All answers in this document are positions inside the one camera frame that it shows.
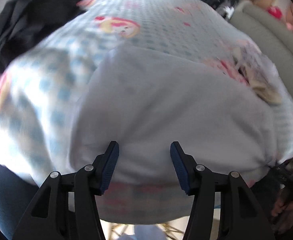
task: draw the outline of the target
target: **blanket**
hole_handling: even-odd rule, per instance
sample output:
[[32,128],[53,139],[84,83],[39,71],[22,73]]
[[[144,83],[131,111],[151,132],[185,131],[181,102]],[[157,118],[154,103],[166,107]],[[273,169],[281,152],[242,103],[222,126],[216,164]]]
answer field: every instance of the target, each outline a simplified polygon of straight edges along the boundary
[[102,219],[135,224],[190,213],[168,154],[175,140],[249,186],[267,173],[277,153],[273,114],[233,68],[233,49],[255,46],[248,36],[199,0],[79,6],[87,12],[0,77],[1,164],[40,186],[118,140],[119,163],[96,201]]

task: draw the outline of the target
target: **white floor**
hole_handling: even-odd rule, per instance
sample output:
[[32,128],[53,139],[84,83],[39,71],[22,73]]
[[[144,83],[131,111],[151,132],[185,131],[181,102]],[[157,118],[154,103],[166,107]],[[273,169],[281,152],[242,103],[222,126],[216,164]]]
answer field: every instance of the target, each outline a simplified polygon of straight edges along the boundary
[[[185,231],[187,224],[188,224],[188,221],[189,221],[189,217],[182,217],[182,218],[170,221],[169,225],[172,227],[175,227],[181,231]],[[216,240],[218,238],[219,224],[220,224],[220,209],[214,209],[210,240]],[[110,229],[111,229],[112,223],[105,222],[105,221],[101,220],[101,225],[103,228],[105,239],[115,240],[119,237],[119,236],[117,236],[116,233],[113,233],[112,236],[110,237]],[[120,235],[122,233],[126,233],[127,235],[133,235],[134,228],[133,228],[133,225],[129,225],[125,229],[125,226],[122,225],[116,229],[116,232]],[[183,238],[183,234],[180,234],[180,233],[172,233],[172,234],[178,240],[182,240],[182,238]]]

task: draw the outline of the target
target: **white cloth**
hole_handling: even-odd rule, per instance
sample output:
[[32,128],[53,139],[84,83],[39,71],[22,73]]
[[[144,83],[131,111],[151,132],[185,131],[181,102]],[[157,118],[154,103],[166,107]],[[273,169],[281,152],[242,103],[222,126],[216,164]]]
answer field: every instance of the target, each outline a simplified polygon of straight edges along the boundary
[[[72,127],[67,163],[73,171],[92,163],[110,141],[119,143],[111,184],[127,188],[106,191],[97,203],[102,219],[119,215],[126,223],[189,215],[182,207],[192,198],[181,201],[173,141],[197,163],[219,173],[239,171],[247,183],[266,174],[277,152],[272,111],[249,87],[206,65],[127,45],[110,51],[93,73]],[[170,195],[153,192],[158,205],[147,194],[127,196],[118,214],[121,191],[142,185],[175,187]],[[159,206],[176,212],[170,217]]]

